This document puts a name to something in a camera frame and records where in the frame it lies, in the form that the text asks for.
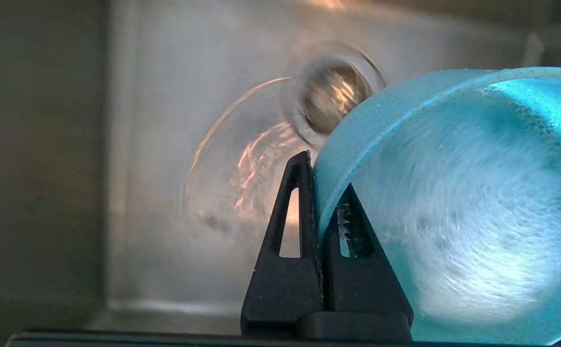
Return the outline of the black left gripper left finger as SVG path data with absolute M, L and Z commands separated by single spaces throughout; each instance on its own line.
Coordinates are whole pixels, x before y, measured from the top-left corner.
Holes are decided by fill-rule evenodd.
M 300 255 L 290 258 L 280 250 L 293 191 L 298 191 Z M 317 241 L 310 153 L 302 151 L 287 161 L 283 172 L 241 306 L 243 336 L 292 336 L 303 316 L 324 309 Z

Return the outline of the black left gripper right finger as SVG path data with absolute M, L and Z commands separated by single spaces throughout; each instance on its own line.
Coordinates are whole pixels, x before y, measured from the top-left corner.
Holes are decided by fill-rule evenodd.
M 334 341 L 411 341 L 413 309 L 349 185 L 321 246 L 324 309 L 299 319 L 299 336 Z

